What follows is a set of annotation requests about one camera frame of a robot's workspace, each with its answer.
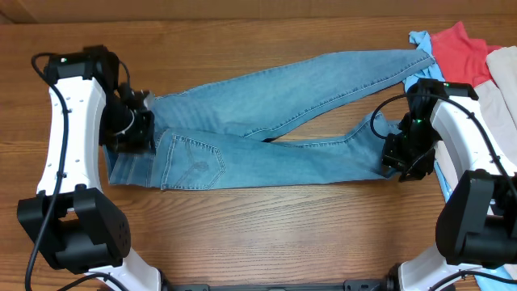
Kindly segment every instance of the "wood grain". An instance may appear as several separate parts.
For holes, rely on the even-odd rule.
[[[20,23],[286,19],[401,15],[517,15],[515,0],[0,0]]]
[[[21,290],[32,242],[16,220],[42,174],[50,126],[48,88],[29,65],[32,54],[74,52],[105,44],[124,60],[135,88],[162,95],[322,53],[403,49],[407,33],[438,32],[458,19],[387,17],[275,21],[175,21],[0,27],[0,289]],[[472,37],[517,43],[517,19],[464,17]],[[338,108],[294,130],[286,140],[345,133],[400,85]],[[401,118],[403,102],[389,105]],[[434,242],[443,197],[434,175],[419,182],[370,181],[322,186],[209,192],[111,187],[103,190],[128,216],[133,247],[175,284],[340,282],[383,276]],[[39,258],[34,290],[74,278]],[[84,284],[93,290],[97,282]],[[476,289],[473,280],[459,283]]]

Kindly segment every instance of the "black metal base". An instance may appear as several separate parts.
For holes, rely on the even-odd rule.
[[[173,285],[171,291],[381,291],[382,280],[346,280],[344,284],[298,285]]]

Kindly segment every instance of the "jeans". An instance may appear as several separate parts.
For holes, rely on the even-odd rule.
[[[342,137],[270,141],[434,63],[421,50],[329,53],[165,95],[151,109],[156,154],[105,149],[109,181],[208,190],[387,179],[370,116]],[[397,131],[381,114],[375,126]]]

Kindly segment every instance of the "red shirt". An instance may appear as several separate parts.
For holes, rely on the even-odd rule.
[[[432,52],[445,81],[477,86],[492,78],[486,56],[500,46],[485,40],[470,39],[460,21],[453,27],[431,35]]]

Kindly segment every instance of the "denim fabric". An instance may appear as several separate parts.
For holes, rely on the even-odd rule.
[[[330,53],[154,103],[156,155],[107,154],[112,184],[243,188],[385,179],[369,117],[343,137],[266,142],[434,64],[420,50]],[[380,114],[381,134],[395,131]]]

